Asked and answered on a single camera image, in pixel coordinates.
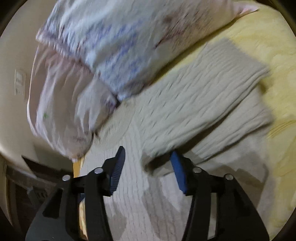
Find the grey cable-knit sweater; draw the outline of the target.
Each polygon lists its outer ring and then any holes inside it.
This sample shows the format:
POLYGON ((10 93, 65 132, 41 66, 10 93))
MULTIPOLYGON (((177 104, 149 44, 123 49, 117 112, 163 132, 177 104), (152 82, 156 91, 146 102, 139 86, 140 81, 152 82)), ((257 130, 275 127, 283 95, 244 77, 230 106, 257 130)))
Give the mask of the grey cable-knit sweater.
POLYGON ((253 204, 272 199, 265 137, 273 117, 258 85, 268 74, 265 64, 221 39, 119 106, 80 171, 125 148, 118 188, 104 199, 114 240, 182 238, 191 199, 168 160, 174 149, 210 174, 233 174, 253 204))

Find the pink floral pillow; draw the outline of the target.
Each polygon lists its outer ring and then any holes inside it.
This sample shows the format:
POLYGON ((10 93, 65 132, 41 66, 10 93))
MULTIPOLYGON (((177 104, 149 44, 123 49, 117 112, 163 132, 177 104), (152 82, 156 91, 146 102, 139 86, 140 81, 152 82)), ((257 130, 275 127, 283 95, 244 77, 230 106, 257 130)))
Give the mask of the pink floral pillow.
POLYGON ((32 133, 79 159, 119 101, 197 41, 257 9, 245 1, 57 1, 36 35, 32 133))

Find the yellow patterned bed sheet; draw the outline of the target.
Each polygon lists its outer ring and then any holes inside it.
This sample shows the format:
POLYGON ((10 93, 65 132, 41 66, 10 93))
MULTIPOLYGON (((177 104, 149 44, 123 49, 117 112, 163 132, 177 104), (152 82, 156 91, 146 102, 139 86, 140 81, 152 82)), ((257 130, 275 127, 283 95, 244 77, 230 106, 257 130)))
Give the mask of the yellow patterned bed sheet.
MULTIPOLYGON (((270 239, 279 240, 295 210, 295 35, 280 12, 262 5, 211 40, 223 37, 269 66, 256 98, 272 110, 273 124, 222 150, 206 144, 211 132, 202 133, 186 157, 212 175, 232 174, 256 206, 270 239)), ((113 238, 181 240, 191 198, 179 190, 173 173, 144 173, 138 140, 129 128, 120 141, 125 165, 118 189, 105 200, 113 238)))

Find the white wall socket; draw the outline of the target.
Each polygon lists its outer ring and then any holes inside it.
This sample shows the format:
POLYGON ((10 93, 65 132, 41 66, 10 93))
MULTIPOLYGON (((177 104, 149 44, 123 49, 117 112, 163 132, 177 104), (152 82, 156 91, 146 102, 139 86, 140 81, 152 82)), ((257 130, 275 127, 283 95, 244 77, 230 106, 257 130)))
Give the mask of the white wall socket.
POLYGON ((15 95, 22 95, 25 97, 26 90, 26 74, 20 70, 15 69, 14 91, 15 95))

